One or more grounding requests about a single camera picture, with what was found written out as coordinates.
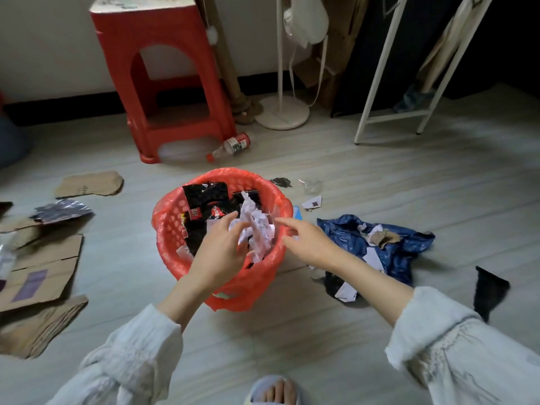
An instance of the round white base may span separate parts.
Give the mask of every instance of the round white base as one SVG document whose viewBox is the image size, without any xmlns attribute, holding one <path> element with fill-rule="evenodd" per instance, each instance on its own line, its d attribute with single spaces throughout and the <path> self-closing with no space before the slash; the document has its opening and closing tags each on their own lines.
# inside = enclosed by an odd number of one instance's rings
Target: round white base
<svg viewBox="0 0 540 405">
<path fill-rule="evenodd" d="M 278 96 L 269 96 L 261 99 L 264 108 L 262 114 L 257 115 L 255 120 L 268 129 L 284 131 L 299 127 L 307 121 L 309 107 L 300 99 L 293 96 L 284 96 L 281 111 L 279 110 Z"/>
</svg>

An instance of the wooden floor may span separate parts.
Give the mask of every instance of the wooden floor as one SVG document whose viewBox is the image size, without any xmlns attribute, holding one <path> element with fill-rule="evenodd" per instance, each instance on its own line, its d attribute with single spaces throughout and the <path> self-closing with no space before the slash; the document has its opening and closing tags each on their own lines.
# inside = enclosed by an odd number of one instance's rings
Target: wooden floor
<svg viewBox="0 0 540 405">
<path fill-rule="evenodd" d="M 359 116 L 330 119 L 315 109 L 292 131 L 252 131 L 253 148 L 224 166 L 266 178 L 288 177 L 293 204 L 306 200 L 298 178 L 323 181 L 322 208 L 306 220 L 344 213 L 368 222 L 433 231 L 432 248 L 413 265 L 417 285 L 434 286 L 472 305 L 480 265 L 510 281 L 492 324 L 540 351 L 540 101 L 506 86 L 442 101 L 423 136 L 417 120 L 369 125 L 353 138 Z M 162 299 L 173 277 L 161 262 L 150 225 L 169 190 L 211 168 L 213 142 L 176 142 L 164 163 L 145 165 L 125 115 L 31 128 L 36 148 L 0 171 L 0 197 L 29 213 L 53 200 L 68 174 L 117 170 L 124 190 L 80 198 L 96 216 L 85 242 L 75 292 L 89 305 L 45 353 L 0 357 L 0 402 L 43 404 L 77 370 L 86 353 L 146 305 Z M 213 313 L 203 306 L 184 337 L 167 404 L 240 404 L 257 377 L 294 378 L 311 404 L 427 404 L 426 392 L 388 364 L 391 329 L 371 307 L 345 307 L 290 256 L 254 308 Z"/>
</svg>

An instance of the slipper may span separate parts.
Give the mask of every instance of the slipper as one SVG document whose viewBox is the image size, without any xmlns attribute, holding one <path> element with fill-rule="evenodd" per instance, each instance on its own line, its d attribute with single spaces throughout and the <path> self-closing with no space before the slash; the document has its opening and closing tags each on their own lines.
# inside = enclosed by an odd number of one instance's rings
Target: slipper
<svg viewBox="0 0 540 405">
<path fill-rule="evenodd" d="M 244 405 L 283 405 L 283 404 L 278 404 L 276 402 L 254 401 L 254 398 L 262 397 L 264 392 L 270 389 L 279 380 L 285 381 L 287 380 L 287 378 L 281 375 L 267 375 L 260 378 L 260 380 L 255 382 L 253 386 L 251 387 L 251 390 L 249 391 L 249 394 L 246 397 L 246 401 L 244 402 Z M 296 388 L 296 405 L 301 405 L 302 402 L 300 401 L 300 390 L 298 389 L 297 386 L 295 386 L 295 388 Z"/>
</svg>

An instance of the white wall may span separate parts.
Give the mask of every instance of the white wall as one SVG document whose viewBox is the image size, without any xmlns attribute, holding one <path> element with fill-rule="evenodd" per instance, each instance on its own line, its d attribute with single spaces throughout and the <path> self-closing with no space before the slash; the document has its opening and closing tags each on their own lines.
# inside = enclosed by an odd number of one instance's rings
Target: white wall
<svg viewBox="0 0 540 405">
<path fill-rule="evenodd" d="M 93 0 L 0 0 L 0 91 L 8 102 L 113 91 Z M 215 0 L 239 75 L 276 71 L 275 0 Z M 284 58 L 291 48 L 285 41 Z M 295 61 L 308 55 L 299 50 Z M 152 78 L 194 74 L 174 48 L 143 52 Z"/>
</svg>

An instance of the foot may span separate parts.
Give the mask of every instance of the foot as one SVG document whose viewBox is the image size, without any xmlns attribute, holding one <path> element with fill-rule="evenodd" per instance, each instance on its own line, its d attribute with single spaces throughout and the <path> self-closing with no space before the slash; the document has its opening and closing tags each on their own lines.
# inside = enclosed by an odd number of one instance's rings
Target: foot
<svg viewBox="0 0 540 405">
<path fill-rule="evenodd" d="M 296 405 L 296 389 L 289 380 L 279 380 L 274 386 L 268 389 L 261 398 L 260 402 L 275 402 L 285 405 Z"/>
</svg>

